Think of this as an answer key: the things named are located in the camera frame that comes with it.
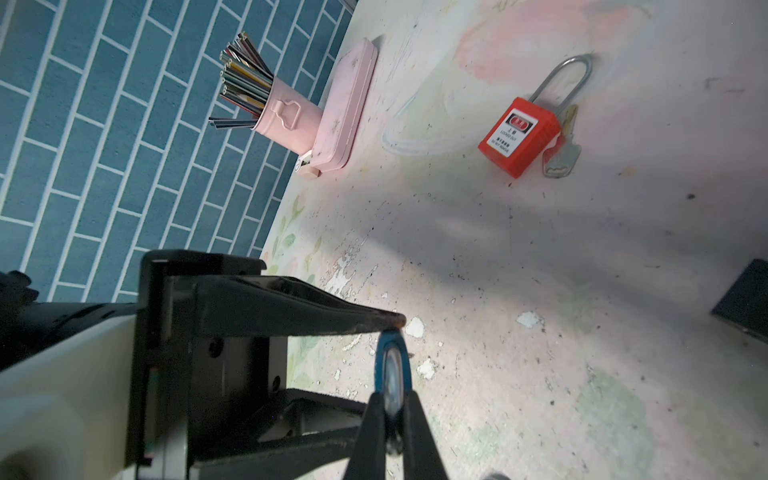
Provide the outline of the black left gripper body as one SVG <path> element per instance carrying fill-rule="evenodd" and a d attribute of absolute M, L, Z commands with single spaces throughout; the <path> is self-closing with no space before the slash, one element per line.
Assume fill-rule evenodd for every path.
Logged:
<path fill-rule="evenodd" d="M 264 261 L 154 250 L 140 264 L 125 464 L 185 479 L 206 448 L 286 386 L 284 337 L 198 334 L 196 278 L 255 277 Z"/>

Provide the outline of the black padlock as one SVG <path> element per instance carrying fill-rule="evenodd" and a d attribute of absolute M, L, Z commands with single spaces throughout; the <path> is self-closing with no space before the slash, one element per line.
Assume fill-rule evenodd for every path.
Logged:
<path fill-rule="evenodd" d="M 767 261 L 754 259 L 711 310 L 711 314 L 764 343 L 768 336 Z"/>

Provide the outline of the blue padlock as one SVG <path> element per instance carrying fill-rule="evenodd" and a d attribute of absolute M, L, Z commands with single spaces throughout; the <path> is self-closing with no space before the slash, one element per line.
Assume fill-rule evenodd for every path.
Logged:
<path fill-rule="evenodd" d="M 379 336 L 374 385 L 383 399 L 387 454 L 400 455 L 403 452 L 402 409 L 406 393 L 412 389 L 410 361 L 400 329 L 386 330 Z"/>

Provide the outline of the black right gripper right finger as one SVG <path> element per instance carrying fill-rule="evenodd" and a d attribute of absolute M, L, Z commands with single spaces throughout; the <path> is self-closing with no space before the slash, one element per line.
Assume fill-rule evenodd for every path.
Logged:
<path fill-rule="evenodd" d="M 408 391 L 402 408 L 405 480 L 447 480 L 448 476 L 415 391 Z"/>

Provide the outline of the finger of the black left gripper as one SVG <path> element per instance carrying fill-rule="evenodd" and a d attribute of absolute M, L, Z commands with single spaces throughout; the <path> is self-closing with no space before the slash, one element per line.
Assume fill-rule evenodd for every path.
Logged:
<path fill-rule="evenodd" d="M 192 479 L 296 479 L 351 456 L 367 405 L 287 389 L 194 459 Z"/>
<path fill-rule="evenodd" d="M 179 286 L 173 326 L 206 337 L 340 336 L 400 329 L 401 313 L 354 304 L 294 277 L 207 275 Z"/>

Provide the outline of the red padlock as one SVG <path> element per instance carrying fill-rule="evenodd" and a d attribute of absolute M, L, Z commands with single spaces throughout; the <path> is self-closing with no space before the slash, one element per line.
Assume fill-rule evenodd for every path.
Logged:
<path fill-rule="evenodd" d="M 554 108 L 536 104 L 549 83 L 566 67 L 580 63 L 584 72 L 580 80 Z M 574 99 L 593 71 L 591 54 L 570 57 L 559 63 L 529 98 L 517 97 L 494 127 L 478 144 L 478 150 L 493 164 L 518 179 L 544 149 L 562 132 L 560 113 Z"/>

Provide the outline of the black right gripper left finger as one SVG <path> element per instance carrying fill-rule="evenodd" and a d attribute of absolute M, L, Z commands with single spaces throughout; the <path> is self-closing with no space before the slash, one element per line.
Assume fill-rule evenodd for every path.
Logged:
<path fill-rule="evenodd" d="M 378 479 L 386 475 L 386 416 L 381 393 L 374 392 L 364 412 L 343 479 Z"/>

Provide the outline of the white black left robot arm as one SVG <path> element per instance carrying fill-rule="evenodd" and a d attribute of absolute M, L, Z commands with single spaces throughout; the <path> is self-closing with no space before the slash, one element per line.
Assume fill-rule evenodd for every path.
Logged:
<path fill-rule="evenodd" d="M 1 475 L 29 479 L 294 479 L 414 469 L 423 415 L 402 315 L 356 305 L 255 259 L 142 258 L 136 303 L 41 302 L 1 278 Z M 358 402 L 287 386 L 290 338 L 375 333 Z"/>

